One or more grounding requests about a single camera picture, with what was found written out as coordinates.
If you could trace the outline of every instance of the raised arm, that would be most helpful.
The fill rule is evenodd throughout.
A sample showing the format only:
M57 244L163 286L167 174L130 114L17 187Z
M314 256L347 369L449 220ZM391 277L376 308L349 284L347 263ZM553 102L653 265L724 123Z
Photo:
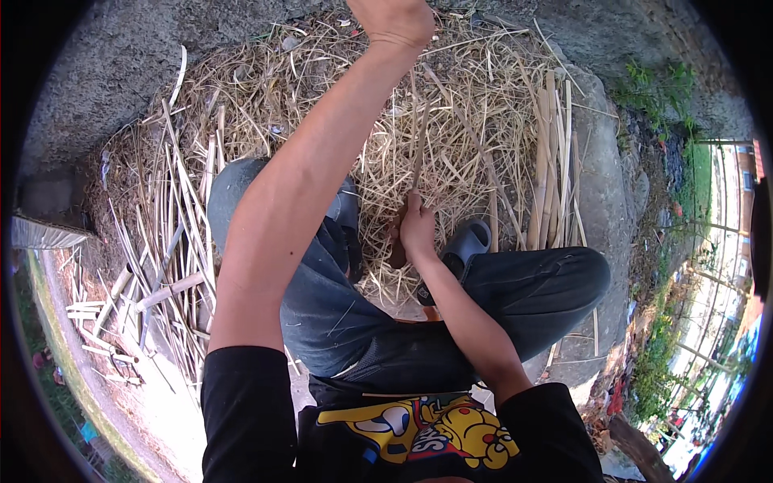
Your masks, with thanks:
M495 405L532 383L526 377L515 346L496 321L461 288L434 251L434 213L421 205L421 196L408 196L408 213L400 226L408 260L416 267L438 305L456 345L494 393Z
M209 351L283 350L279 307L325 210L400 78L434 31L424 0L349 0L370 47L244 193L230 222Z

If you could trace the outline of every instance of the cartoon graphic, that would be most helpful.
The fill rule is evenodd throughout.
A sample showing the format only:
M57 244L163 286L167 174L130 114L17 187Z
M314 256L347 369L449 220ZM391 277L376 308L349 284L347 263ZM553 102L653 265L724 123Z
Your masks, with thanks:
M401 464L441 454L457 454L470 468L481 463L500 469L519 453L515 441L499 420L468 395L451 398L427 396L358 407L323 411L317 424L346 423L376 445L363 455L375 461Z

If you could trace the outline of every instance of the dry straw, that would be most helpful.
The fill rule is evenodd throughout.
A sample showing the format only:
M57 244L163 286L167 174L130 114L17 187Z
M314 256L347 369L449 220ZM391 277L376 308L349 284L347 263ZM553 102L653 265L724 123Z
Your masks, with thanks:
M117 207L117 219L97 215L98 229L104 233L117 227L121 244L133 245L124 251L134 264L137 253L147 250L147 280L161 271L166 286L203 274L204 284L174 294L152 313L165 321L164 333L177 346L175 358L192 383L199 382L200 349L216 305L217 260L205 214L212 180L233 160L271 157L364 53L368 42L356 22L341 26L350 19L350 13L339 11L274 25L266 35L187 65L181 84L163 87L149 115L104 147L111 153L107 194ZM493 24L472 27L467 15L456 13L436 13L436 24L436 36L414 67L415 94L406 76L385 103L360 156L352 160L365 261L359 289L396 306L414 296L419 282L410 265L393 270L387 263L387 225L412 182L418 111L428 103L419 188L425 203L437 210L438 248L460 221L480 216L498 220L501 250L522 249L537 189L531 181L539 131L535 92L545 88L547 71L556 66L529 31ZM570 85L556 84L562 92ZM566 96L559 95L560 104ZM167 99L173 100L171 107ZM550 173L557 177L555 189L561 187L557 205L570 209L566 198L572 190L561 185L569 174L564 150L569 131L562 125L559 133L563 144L551 152ZM555 149L545 142L546 149ZM492 206L499 211L494 216ZM576 232L569 226L568 220L575 219L569 213L553 217L567 225L566 233ZM181 225L177 242L173 233ZM140 287L138 297L152 291L147 281Z

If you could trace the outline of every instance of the hand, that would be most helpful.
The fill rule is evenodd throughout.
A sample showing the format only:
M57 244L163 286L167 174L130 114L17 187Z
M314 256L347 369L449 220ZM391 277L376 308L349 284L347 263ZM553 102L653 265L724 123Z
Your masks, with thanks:
M408 211L400 224L400 242L414 266L438 255L434 251L434 213L421 204L418 189L408 193Z
M422 49L434 33L432 9L425 0L347 0L371 45Z

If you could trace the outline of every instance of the black t-shirt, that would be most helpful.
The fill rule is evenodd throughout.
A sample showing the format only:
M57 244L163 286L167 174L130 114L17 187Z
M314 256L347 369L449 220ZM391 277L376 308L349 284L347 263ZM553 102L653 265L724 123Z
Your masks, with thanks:
M306 407L298 418L283 352L209 354L202 405L204 481L602 481L563 384L516 394L494 416L465 393L360 407Z

